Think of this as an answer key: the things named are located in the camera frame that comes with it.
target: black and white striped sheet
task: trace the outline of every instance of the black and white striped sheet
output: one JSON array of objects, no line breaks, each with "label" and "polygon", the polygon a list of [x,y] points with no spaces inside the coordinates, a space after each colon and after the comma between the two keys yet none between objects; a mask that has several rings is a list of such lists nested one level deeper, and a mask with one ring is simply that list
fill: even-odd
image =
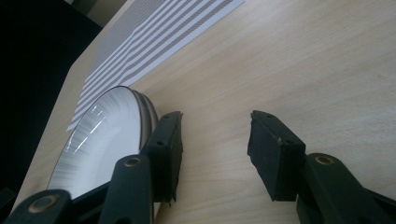
[{"label": "black and white striped sheet", "polygon": [[68,130],[105,91],[130,86],[244,0],[136,0],[99,45]]}]

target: white plate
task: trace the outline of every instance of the white plate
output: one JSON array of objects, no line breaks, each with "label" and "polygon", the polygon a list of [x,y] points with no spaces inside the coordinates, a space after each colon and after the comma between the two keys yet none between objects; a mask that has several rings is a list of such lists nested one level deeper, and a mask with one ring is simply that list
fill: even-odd
[{"label": "white plate", "polygon": [[105,184],[119,159],[139,153],[157,121],[143,94],[122,86],[105,92],[72,132],[48,189],[68,190],[75,199]]}]

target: metal bolt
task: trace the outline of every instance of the metal bolt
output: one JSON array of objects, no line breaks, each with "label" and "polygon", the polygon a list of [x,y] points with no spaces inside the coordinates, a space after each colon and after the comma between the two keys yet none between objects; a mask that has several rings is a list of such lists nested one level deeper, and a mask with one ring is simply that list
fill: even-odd
[{"label": "metal bolt", "polygon": [[139,158],[132,158],[128,161],[125,161],[124,165],[128,166],[128,167],[134,167],[134,166],[137,166],[140,162],[142,162],[142,161]]},{"label": "metal bolt", "polygon": [[40,213],[45,210],[51,208],[58,202],[59,197],[57,195],[46,195],[43,196],[34,202],[32,202],[29,206],[30,213]]},{"label": "metal bolt", "polygon": [[334,163],[334,160],[332,158],[326,156],[316,156],[315,161],[322,165],[332,165]]}]

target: light wood grain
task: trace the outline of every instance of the light wood grain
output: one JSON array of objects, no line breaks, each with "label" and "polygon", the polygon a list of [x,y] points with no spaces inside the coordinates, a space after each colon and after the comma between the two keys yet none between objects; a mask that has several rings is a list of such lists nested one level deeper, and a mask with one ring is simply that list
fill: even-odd
[{"label": "light wood grain", "polygon": [[[111,24],[71,68],[18,202],[46,188]],[[395,1],[247,0],[131,88],[184,114],[177,202],[156,223],[299,223],[295,203],[271,202],[250,163],[253,109],[396,199]]]}]

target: table surface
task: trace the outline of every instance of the table surface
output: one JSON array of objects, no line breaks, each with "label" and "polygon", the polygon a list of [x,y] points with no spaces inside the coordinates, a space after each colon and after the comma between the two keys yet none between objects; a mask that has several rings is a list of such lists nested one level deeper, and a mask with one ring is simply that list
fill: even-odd
[{"label": "table surface", "polygon": [[[132,2],[71,67],[15,204],[47,187],[98,44]],[[177,202],[156,223],[299,223],[247,155],[252,110],[396,199],[393,0],[247,0],[130,88],[184,114]]]}]

